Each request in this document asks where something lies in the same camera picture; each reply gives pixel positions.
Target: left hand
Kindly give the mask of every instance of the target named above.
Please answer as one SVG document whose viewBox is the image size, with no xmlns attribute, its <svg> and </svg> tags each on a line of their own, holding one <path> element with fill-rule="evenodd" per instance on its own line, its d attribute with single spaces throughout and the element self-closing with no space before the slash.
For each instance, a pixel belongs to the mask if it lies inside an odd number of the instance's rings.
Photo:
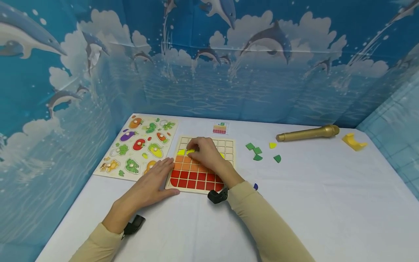
<svg viewBox="0 0 419 262">
<path fill-rule="evenodd" d="M 130 218 L 140 209 L 178 195 L 178 189 L 165 189 L 160 186 L 173 169 L 173 158 L 159 160 L 144 176 L 115 203 L 103 220 L 103 225 L 112 233 L 120 234 Z"/>
</svg>

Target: right hand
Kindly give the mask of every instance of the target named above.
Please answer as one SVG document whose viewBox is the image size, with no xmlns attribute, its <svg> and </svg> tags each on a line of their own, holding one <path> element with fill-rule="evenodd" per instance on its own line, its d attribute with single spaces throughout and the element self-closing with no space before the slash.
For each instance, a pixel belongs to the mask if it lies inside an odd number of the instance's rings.
<svg viewBox="0 0 419 262">
<path fill-rule="evenodd" d="M 214 142 L 209 137 L 197 137 L 193 138 L 189 144 L 186 146 L 189 149 L 199 149 L 194 153 L 189 153 L 188 156 L 192 159 L 199 161 L 201 164 L 207 168 L 213 170 L 217 173 L 217 170 L 220 167 L 230 164 L 222 158 L 217 148 L 214 145 Z"/>
</svg>

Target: wooden puzzle board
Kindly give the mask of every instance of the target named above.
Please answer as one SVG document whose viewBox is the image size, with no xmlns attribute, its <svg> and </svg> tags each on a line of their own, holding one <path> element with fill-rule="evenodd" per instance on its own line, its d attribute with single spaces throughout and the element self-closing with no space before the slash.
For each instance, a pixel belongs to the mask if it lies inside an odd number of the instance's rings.
<svg viewBox="0 0 419 262">
<path fill-rule="evenodd" d="M 177 188 L 180 191 L 208 194 L 224 188 L 223 181 L 198 161 L 188 157 L 191 152 L 186 149 L 192 137 L 181 136 L 175 150 L 175 167 L 166 180 L 166 189 Z M 235 141 L 231 139 L 213 138 L 221 156 L 235 167 Z"/>
<path fill-rule="evenodd" d="M 133 114 L 93 174 L 137 181 L 167 157 L 177 127 L 175 119 Z"/>
</svg>

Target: yellow puzzle piece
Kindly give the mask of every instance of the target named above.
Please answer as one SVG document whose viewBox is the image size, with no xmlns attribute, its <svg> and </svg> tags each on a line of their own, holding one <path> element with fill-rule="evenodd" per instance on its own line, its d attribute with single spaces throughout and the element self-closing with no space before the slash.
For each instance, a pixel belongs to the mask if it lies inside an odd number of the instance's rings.
<svg viewBox="0 0 419 262">
<path fill-rule="evenodd" d="M 353 150 L 359 151 L 366 147 L 368 143 L 358 143 L 354 138 L 354 133 L 349 133 L 342 138 L 342 141 L 345 142 L 348 146 L 350 146 Z"/>
</svg>

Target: hand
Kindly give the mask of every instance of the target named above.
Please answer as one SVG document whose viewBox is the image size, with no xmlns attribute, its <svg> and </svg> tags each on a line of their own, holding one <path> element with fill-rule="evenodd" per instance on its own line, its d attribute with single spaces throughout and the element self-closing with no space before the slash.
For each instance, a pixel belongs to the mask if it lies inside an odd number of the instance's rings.
<svg viewBox="0 0 419 262">
<path fill-rule="evenodd" d="M 188 145 L 187 149 L 198 149 L 194 153 L 189 153 L 188 156 L 199 161 L 202 165 L 213 170 L 225 183 L 228 188 L 241 183 L 244 179 L 234 170 L 230 162 L 224 160 L 214 142 L 209 137 L 193 138 Z"/>
<path fill-rule="evenodd" d="M 178 195 L 178 189 L 159 188 L 173 169 L 173 158 L 159 160 L 144 176 L 115 203 L 103 220 L 103 225 L 112 233 L 120 234 L 130 218 L 140 209 L 162 201 L 165 198 Z"/>
</svg>

